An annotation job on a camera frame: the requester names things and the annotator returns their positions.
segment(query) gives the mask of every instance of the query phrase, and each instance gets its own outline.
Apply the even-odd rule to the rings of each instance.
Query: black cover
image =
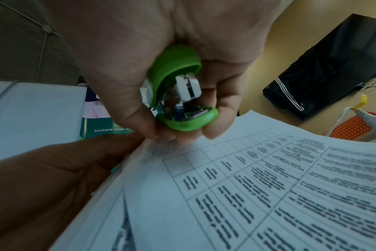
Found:
[[[306,119],[376,76],[376,19],[353,14],[264,90],[282,110]]]

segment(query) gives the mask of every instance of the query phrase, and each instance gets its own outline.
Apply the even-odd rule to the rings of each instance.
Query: book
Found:
[[[214,140],[146,140],[51,250],[376,251],[376,143],[253,111]]]
[[[140,88],[142,102],[149,107],[147,102],[147,89]],[[151,109],[156,116],[156,109]],[[131,129],[117,125],[107,112],[100,97],[88,86],[83,106],[81,131],[79,139],[93,138],[102,134],[127,134]]]

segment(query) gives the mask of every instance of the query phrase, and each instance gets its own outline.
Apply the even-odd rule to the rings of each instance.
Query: paper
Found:
[[[122,172],[137,251],[376,250],[376,143],[250,112]]]

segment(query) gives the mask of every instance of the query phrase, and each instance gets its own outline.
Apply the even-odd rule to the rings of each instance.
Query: orange mesh item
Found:
[[[371,115],[376,116],[376,112],[368,112]],[[337,139],[347,139],[354,140],[360,136],[369,133],[372,130],[371,126],[367,125],[364,120],[359,116],[353,116],[342,124],[338,125],[333,133],[331,133],[331,138]]]

